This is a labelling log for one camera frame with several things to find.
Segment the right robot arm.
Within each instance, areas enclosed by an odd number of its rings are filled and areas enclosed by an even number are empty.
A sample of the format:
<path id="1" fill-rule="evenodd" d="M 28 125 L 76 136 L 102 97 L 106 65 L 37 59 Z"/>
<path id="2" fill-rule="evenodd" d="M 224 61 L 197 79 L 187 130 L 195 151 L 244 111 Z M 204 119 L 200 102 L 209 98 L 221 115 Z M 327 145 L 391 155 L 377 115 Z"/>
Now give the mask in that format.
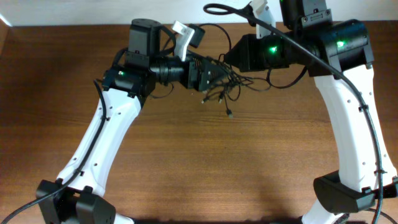
<path id="1" fill-rule="evenodd" d="M 374 212 L 397 197 L 397 170 L 387 153 L 373 95 L 373 51 L 366 26 L 334 23 L 325 1 L 281 1 L 283 33 L 253 3 L 224 7 L 269 35 L 245 35 L 225 60 L 242 72 L 301 64 L 326 104 L 339 156 L 339 169 L 313 182 L 317 199 L 299 223 L 343 223 L 351 213 Z"/>

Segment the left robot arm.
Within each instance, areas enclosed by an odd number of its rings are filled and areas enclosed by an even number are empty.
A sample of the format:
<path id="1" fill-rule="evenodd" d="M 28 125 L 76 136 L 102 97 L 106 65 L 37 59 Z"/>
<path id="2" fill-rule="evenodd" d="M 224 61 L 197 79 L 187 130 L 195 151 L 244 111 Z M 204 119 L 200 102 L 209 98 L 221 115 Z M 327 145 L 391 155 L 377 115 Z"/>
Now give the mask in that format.
<path id="1" fill-rule="evenodd" d="M 181 83 L 206 91 L 226 76 L 212 58 L 188 51 L 198 47 L 203 25 L 134 19 L 129 43 L 119 50 L 102 80 L 99 102 L 73 157 L 55 181 L 43 180 L 36 196 L 45 223 L 132 223 L 104 199 L 108 175 L 130 125 L 156 84 Z"/>

